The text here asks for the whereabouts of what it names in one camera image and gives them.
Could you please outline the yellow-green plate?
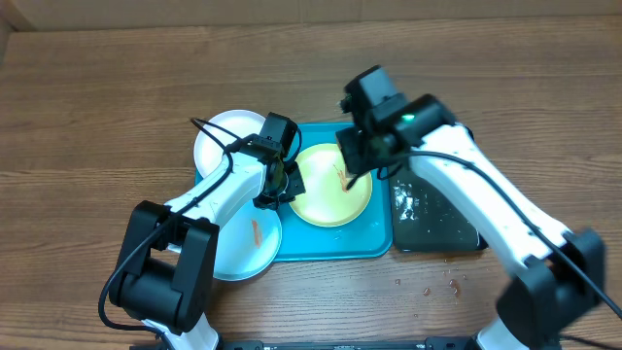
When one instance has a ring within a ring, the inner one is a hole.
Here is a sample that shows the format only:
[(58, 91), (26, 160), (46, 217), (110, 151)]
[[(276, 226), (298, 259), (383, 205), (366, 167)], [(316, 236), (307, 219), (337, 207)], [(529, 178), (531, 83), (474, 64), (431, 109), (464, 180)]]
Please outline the yellow-green plate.
[(299, 194), (291, 207), (303, 221), (322, 228), (348, 224), (359, 217), (371, 200), (373, 181), (369, 173), (354, 179), (346, 171), (336, 144), (318, 144), (302, 151), (296, 158), (305, 193)]

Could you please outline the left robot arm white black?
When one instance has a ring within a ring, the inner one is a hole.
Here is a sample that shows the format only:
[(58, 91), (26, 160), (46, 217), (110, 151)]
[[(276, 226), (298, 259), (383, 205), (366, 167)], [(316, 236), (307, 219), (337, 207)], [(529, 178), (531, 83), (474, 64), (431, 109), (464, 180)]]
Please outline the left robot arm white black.
[(204, 313), (220, 230), (248, 202), (275, 210), (303, 193), (293, 160), (227, 154), (223, 163), (187, 193), (156, 204), (139, 203), (130, 215), (115, 270), (98, 301), (138, 320), (136, 330), (153, 333), (163, 349), (215, 349), (218, 334)]

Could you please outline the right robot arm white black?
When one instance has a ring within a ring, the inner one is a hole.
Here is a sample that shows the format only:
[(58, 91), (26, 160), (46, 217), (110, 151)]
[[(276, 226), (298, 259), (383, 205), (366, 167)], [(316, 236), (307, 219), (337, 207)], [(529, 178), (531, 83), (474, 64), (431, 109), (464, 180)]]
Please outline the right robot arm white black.
[(395, 165), (437, 188), (483, 236), (511, 282), (480, 349), (557, 349), (562, 330), (604, 301), (605, 245), (538, 209), (480, 152), (434, 96), (413, 102), (352, 93), (340, 103), (354, 125), (337, 132), (349, 173)]

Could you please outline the white plate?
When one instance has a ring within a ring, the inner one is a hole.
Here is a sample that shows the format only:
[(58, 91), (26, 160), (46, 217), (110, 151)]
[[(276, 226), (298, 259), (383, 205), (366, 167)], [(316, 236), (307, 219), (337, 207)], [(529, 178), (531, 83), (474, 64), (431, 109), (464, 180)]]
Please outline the white plate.
[[(252, 111), (229, 110), (219, 113), (210, 119), (209, 123), (219, 125), (234, 135), (244, 138), (249, 134), (259, 134), (264, 121), (265, 117)], [(203, 128), (217, 137), (225, 146), (235, 140), (233, 136), (211, 125), (204, 125)], [(201, 177), (205, 177), (222, 162), (223, 149), (203, 131), (198, 131), (194, 142), (193, 158), (198, 173)]]

